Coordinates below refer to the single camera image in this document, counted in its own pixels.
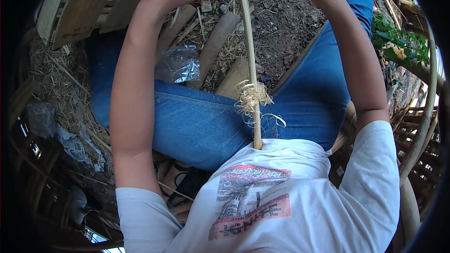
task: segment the blue jeans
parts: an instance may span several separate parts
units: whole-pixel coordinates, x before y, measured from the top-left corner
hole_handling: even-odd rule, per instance
[[[373,0],[346,0],[371,38]],[[86,40],[91,98],[101,125],[109,126],[109,100],[124,35],[93,34]],[[281,115],[287,126],[264,117],[262,137],[306,139],[329,150],[341,129],[350,96],[338,45],[327,22],[289,79],[262,113]],[[155,81],[153,149],[184,163],[215,171],[252,142],[252,129],[236,114],[235,100]]]

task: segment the dry grass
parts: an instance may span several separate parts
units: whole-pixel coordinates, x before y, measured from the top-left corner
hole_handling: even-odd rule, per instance
[[[85,151],[93,164],[98,155],[81,137],[81,124],[96,133],[100,139],[109,144],[109,134],[95,120],[90,107],[90,95],[78,87],[75,82],[60,69],[63,66],[71,76],[90,92],[86,54],[80,42],[68,44],[64,48],[52,51],[37,35],[30,44],[31,75],[37,89],[34,97],[53,103],[56,107],[56,121],[67,131],[76,134],[84,145]],[[112,175],[112,155],[96,138],[92,142],[102,151],[107,161],[103,181],[108,182]]]

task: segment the white t-shirt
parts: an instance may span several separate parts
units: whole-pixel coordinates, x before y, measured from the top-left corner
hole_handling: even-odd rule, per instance
[[[83,190],[77,186],[72,186],[69,193],[69,215],[74,222],[81,224],[86,214],[81,210],[86,206],[87,199]]]
[[[127,253],[384,252],[397,229],[399,173],[392,129],[357,135],[339,189],[307,140],[264,139],[225,162],[200,189],[182,228],[149,190],[117,188]]]

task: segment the forearm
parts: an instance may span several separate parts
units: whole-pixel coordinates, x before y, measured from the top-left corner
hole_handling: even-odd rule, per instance
[[[141,187],[159,194],[152,159],[154,64],[164,18],[157,4],[136,9],[117,62],[110,103],[116,187]],[[139,169],[147,175],[129,175]]]
[[[330,21],[348,91],[355,104],[358,130],[369,121],[389,121],[380,64],[366,31],[345,0],[315,0]]]

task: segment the wooden slat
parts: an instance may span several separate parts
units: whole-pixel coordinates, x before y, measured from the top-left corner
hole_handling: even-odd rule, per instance
[[[37,32],[45,40],[51,40],[53,27],[58,14],[58,9],[63,0],[44,0],[39,18],[37,20]]]
[[[100,33],[124,29],[140,0],[117,0],[102,24]]]
[[[180,12],[178,14],[175,23],[171,26],[171,24],[167,24],[164,30],[161,31],[161,34],[158,38],[158,42],[156,43],[156,55],[160,55],[161,51],[168,48],[178,33],[183,29],[188,20],[197,13],[197,9],[190,5],[186,4],[180,7]]]
[[[52,49],[87,38],[108,0],[67,0],[59,18]]]
[[[348,136],[342,130],[339,131],[336,140],[334,141],[333,146],[331,147],[331,152],[334,153],[338,149],[342,148],[345,143],[348,142]]]
[[[238,58],[231,66],[219,87],[217,87],[216,94],[237,100],[239,98],[239,93],[236,90],[236,85],[247,79],[250,79],[248,63],[243,59]]]
[[[195,89],[200,89],[202,87],[203,81],[205,80],[212,64],[216,60],[223,44],[227,40],[234,26],[238,23],[239,19],[240,17],[232,12],[227,12],[219,19],[199,56],[200,80],[189,81],[187,82],[186,87]]]

